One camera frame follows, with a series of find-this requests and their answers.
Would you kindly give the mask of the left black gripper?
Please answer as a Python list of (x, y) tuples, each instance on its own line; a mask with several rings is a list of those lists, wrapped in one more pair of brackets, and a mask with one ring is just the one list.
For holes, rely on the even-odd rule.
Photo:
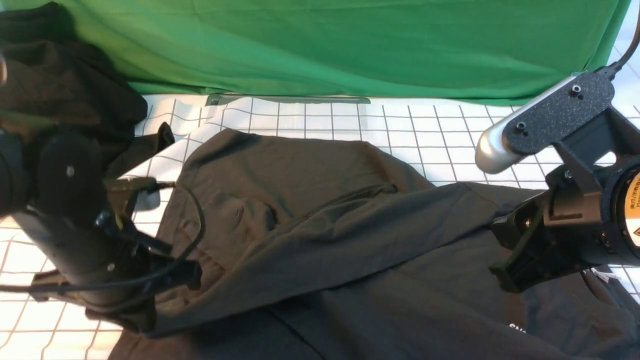
[(28, 293), (36, 301), (65, 301), (82, 306), (89, 319), (150, 333), (157, 323), (158, 295), (201, 287), (201, 265), (188, 259), (192, 246), (173, 258), (102, 227), (74, 225), (32, 210), (16, 212), (13, 219), (55, 268), (34, 274), (30, 285), (13, 286), (13, 292)]

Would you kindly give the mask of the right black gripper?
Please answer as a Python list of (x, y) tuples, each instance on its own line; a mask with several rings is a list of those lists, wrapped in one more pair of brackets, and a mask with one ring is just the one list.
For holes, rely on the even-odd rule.
[(489, 266), (499, 287), (521, 293), (601, 265), (626, 264), (626, 182), (601, 193), (560, 183), (494, 219), (491, 231), (510, 255)]

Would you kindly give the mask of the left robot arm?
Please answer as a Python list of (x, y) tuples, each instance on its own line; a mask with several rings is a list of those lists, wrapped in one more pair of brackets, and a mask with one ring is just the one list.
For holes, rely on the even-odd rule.
[(105, 179), (98, 146), (69, 129), (1, 134), (1, 215), (10, 216), (54, 269), (30, 285), (2, 285), (37, 302), (62, 301), (87, 318), (151, 332), (155, 298), (180, 287), (201, 288), (202, 268), (189, 255), (137, 230), (139, 196), (175, 187), (152, 177)]

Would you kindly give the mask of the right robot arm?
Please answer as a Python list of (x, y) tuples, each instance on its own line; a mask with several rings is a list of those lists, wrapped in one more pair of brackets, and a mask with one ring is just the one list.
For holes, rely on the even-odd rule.
[(490, 265), (501, 289), (521, 293), (602, 265), (639, 266), (639, 162), (594, 167), (601, 191), (584, 194), (562, 165), (551, 186), (491, 224), (510, 255)]

